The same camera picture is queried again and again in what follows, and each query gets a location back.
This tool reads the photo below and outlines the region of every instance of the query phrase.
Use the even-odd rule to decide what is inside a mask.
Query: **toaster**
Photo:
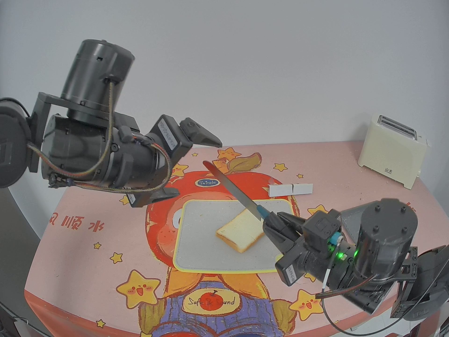
[[[384,115],[375,115],[369,125],[358,164],[411,189],[421,173],[426,149],[427,140],[421,133]]]

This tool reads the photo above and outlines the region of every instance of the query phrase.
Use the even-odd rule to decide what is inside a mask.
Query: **toast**
[[[259,221],[251,212],[244,209],[215,234],[234,250],[243,253],[263,236],[262,225],[263,221]]]

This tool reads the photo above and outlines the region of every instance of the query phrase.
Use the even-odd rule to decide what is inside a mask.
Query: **chinese characters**
[[[59,217],[57,212],[54,212],[53,215],[50,217],[49,223],[54,226],[56,219]],[[76,231],[78,228],[81,227],[84,220],[84,216],[65,216],[64,220],[61,223],[62,227],[70,228],[74,231]],[[100,220],[97,220],[96,222],[90,222],[90,227],[88,230],[92,230],[92,232],[101,231],[104,228],[105,223],[101,222]]]

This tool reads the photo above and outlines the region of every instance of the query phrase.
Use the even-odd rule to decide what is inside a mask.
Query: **robotic arm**
[[[0,188],[14,184],[26,167],[37,172],[40,157],[52,188],[128,192],[132,207],[179,195],[165,187],[172,166],[193,144],[222,143],[191,118],[178,125],[162,115],[144,135],[133,117],[115,112],[133,61],[120,46],[85,40],[61,97],[39,93],[31,115],[17,100],[0,99]],[[48,120],[51,105],[67,108],[67,117]]]
[[[373,314],[398,282],[391,318],[407,321],[429,317],[448,300],[449,246],[418,256],[418,248],[411,246],[418,219],[409,206],[398,199],[369,204],[355,246],[342,240],[339,217],[340,212],[331,210],[317,211],[307,220],[285,212],[265,218],[265,234],[283,253],[276,269],[286,285],[309,273],[326,280],[330,289],[317,298],[341,295]]]

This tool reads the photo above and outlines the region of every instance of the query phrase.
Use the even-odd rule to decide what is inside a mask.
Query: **gray cutting board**
[[[293,213],[285,199],[256,201],[269,211]],[[262,236],[244,253],[239,253],[216,237],[215,231],[231,221],[244,206],[234,200],[190,200],[183,206],[173,257],[175,267],[197,273],[266,273],[275,272],[279,250]]]

